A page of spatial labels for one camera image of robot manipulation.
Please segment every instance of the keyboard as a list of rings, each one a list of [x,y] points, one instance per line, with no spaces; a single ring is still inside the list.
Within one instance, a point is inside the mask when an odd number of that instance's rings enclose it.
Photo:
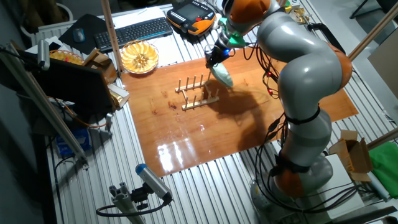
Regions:
[[[133,40],[149,40],[158,37],[165,37],[172,33],[173,30],[164,17],[116,29],[119,47],[123,47],[126,43]],[[108,32],[95,34],[94,38],[100,52],[106,53],[112,51],[111,40],[109,39]]]

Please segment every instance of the metal pole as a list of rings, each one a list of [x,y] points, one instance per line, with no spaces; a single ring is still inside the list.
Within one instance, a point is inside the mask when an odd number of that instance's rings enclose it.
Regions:
[[[109,6],[108,0],[101,0],[102,11],[104,13],[106,28],[108,29],[109,39],[111,40],[112,50],[114,58],[116,59],[116,65],[118,72],[123,72],[122,56],[119,51],[118,38],[116,37],[116,31],[114,29],[112,12]]]
[[[280,6],[285,6],[286,5],[287,0],[280,0],[279,1],[279,5]]]
[[[17,51],[9,46],[9,50],[17,54]],[[61,137],[68,144],[70,149],[75,153],[77,158],[81,159],[83,163],[86,162],[86,154],[81,148],[80,144],[70,132],[68,126],[63,122],[62,118],[55,111],[54,107],[50,104],[47,96],[45,95],[43,89],[37,83],[36,79],[30,72],[25,71],[21,61],[9,54],[1,53],[0,59],[4,62],[10,72],[14,75],[16,80],[21,84],[24,90],[29,94],[34,103],[39,107],[44,116],[52,124],[55,130],[61,135]]]
[[[348,58],[353,61],[369,43],[387,26],[387,24],[398,14],[398,2],[384,16],[384,18],[372,29],[372,31],[356,46]]]
[[[398,138],[398,128],[395,128],[394,130],[384,134],[383,136],[377,138],[376,140],[370,142],[368,144],[368,149],[374,149],[375,147],[378,147],[382,144],[384,144],[385,142],[388,142],[390,140],[393,140],[395,138]]]

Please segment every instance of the green cloth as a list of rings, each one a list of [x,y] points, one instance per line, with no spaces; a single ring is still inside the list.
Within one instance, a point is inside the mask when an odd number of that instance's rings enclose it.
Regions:
[[[373,164],[373,173],[391,197],[398,198],[398,147],[386,142],[369,151]]]

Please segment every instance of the wooden table surface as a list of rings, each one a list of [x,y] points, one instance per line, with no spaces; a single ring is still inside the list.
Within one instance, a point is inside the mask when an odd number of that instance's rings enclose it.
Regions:
[[[285,63],[274,61],[279,71]],[[182,111],[182,93],[176,93],[190,77],[209,70],[205,59],[158,68],[150,75],[122,74],[130,93],[129,106],[146,164],[163,176],[262,144],[268,126],[283,113],[279,100],[271,98],[262,83],[263,69],[255,56],[249,61],[243,50],[224,62],[234,87],[225,88],[210,78],[208,87],[219,89],[219,102]],[[270,80],[270,86],[277,85]],[[201,95],[202,89],[188,90],[187,96]],[[344,90],[321,100],[320,107],[332,121],[358,114]]]

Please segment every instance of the chair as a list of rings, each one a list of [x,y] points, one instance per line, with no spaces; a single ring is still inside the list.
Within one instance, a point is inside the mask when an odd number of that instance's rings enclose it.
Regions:
[[[356,17],[363,16],[363,15],[369,14],[369,13],[377,11],[377,10],[383,10],[384,13],[387,13],[397,3],[398,0],[376,0],[377,3],[379,3],[380,8],[373,9],[373,10],[370,10],[368,12],[364,12],[364,13],[361,13],[359,15],[356,15],[356,13],[367,3],[367,1],[368,0],[364,0],[362,2],[362,4],[353,12],[353,14],[349,18],[350,19],[355,19]],[[394,20],[396,22],[398,22],[398,16],[395,17]]]

